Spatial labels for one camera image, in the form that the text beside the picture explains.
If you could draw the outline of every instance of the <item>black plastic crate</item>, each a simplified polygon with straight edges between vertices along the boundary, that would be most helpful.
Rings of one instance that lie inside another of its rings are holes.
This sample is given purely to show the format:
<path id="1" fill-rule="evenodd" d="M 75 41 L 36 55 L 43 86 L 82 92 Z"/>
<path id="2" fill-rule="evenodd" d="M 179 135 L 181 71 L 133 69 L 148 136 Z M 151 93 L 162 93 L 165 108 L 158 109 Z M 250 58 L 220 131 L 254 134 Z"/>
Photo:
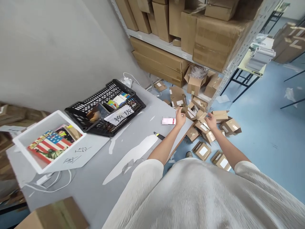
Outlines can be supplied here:
<path id="1" fill-rule="evenodd" d="M 94 123 L 90 122 L 86 115 L 95 107 L 96 104 L 103 102 L 107 103 L 109 100 L 114 99 L 117 95 L 122 93 L 127 93 L 130 97 L 112 113 L 125 105 L 129 105 L 134 111 L 133 114 L 122 120 L 117 126 L 101 119 Z M 139 99 L 132 89 L 114 79 L 107 83 L 104 89 L 100 90 L 93 96 L 66 108 L 65 112 L 84 132 L 112 137 L 145 107 L 146 105 L 141 101 L 141 99 Z"/>

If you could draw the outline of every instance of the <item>gray table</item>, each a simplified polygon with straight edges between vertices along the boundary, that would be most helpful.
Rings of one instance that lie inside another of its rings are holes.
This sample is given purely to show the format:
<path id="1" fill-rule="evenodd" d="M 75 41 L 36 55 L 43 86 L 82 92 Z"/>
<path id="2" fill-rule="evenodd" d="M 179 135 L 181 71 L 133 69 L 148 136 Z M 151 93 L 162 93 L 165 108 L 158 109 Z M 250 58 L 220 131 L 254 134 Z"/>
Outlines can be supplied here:
<path id="1" fill-rule="evenodd" d="M 112 154 L 109 154 L 110 140 L 84 167 L 71 170 L 73 176 L 72 182 L 57 192 L 34 192 L 33 189 L 24 186 L 22 192 L 30 211 L 73 196 L 88 220 L 91 226 L 90 228 L 102 228 L 112 208 L 126 187 L 133 170 L 143 160 L 138 160 L 125 174 L 120 174 L 106 185 L 102 185 L 104 179 L 122 157 L 130 149 L 139 145 L 147 136 L 152 135 L 154 131 L 166 136 L 174 127 L 173 125 L 161 125 L 163 117 L 175 117 L 174 108 L 171 108 L 165 102 L 156 98 L 135 83 L 133 83 L 132 89 L 146 104 L 146 108 L 142 113 L 132 119 L 130 125 L 116 139 Z M 186 119 L 186 123 L 174 143 L 172 153 L 183 140 L 187 130 L 192 124 L 193 122 L 191 120 Z M 144 160 L 147 159 L 152 150 L 160 142 L 161 140 L 158 140 L 142 158 Z M 22 153 L 14 152 L 14 149 L 11 148 L 7 151 L 7 154 L 21 186 L 23 186 L 24 182 L 31 181 L 32 177 L 34 177 L 33 181 L 36 181 L 42 176 L 35 173 Z M 68 171 L 63 171 L 60 180 L 49 191 L 64 186 L 68 181 L 69 173 Z"/>

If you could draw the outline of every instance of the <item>person's hand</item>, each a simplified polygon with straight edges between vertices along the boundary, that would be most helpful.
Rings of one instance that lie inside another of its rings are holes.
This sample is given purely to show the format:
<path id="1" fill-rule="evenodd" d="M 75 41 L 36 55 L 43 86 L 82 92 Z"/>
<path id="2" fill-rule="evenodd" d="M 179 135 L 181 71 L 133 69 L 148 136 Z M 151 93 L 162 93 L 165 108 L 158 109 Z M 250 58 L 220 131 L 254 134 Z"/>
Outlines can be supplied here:
<path id="1" fill-rule="evenodd" d="M 176 126 L 181 128 L 185 124 L 186 116 L 185 114 L 181 113 L 182 107 L 176 110 Z"/>
<path id="2" fill-rule="evenodd" d="M 207 126 L 210 128 L 210 130 L 217 129 L 216 118 L 210 112 L 208 113 L 208 115 L 209 115 L 208 117 L 204 118 L 205 121 L 207 122 Z"/>

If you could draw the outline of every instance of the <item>white styrofoam box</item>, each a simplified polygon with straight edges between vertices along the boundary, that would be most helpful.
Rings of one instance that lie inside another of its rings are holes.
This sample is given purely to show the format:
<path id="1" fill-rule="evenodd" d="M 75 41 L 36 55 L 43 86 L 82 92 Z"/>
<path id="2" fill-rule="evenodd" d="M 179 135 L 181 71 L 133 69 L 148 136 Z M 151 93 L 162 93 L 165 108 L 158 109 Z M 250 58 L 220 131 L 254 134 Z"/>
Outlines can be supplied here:
<path id="1" fill-rule="evenodd" d="M 70 124 L 82 136 L 50 164 L 45 163 L 27 147 L 48 130 L 56 130 L 63 124 Z M 61 111 L 55 111 L 13 139 L 19 150 L 32 164 L 38 174 L 83 167 L 108 141 L 109 137 L 84 133 Z"/>

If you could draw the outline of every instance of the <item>white wall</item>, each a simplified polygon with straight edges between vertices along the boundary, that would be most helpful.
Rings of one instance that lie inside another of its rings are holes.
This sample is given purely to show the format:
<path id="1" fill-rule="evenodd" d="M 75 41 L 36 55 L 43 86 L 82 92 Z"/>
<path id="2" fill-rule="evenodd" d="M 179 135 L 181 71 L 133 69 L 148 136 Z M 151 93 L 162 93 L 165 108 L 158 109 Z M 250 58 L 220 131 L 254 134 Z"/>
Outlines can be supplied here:
<path id="1" fill-rule="evenodd" d="M 105 0 L 0 1 L 0 101 L 55 111 L 129 72 L 147 87 Z"/>

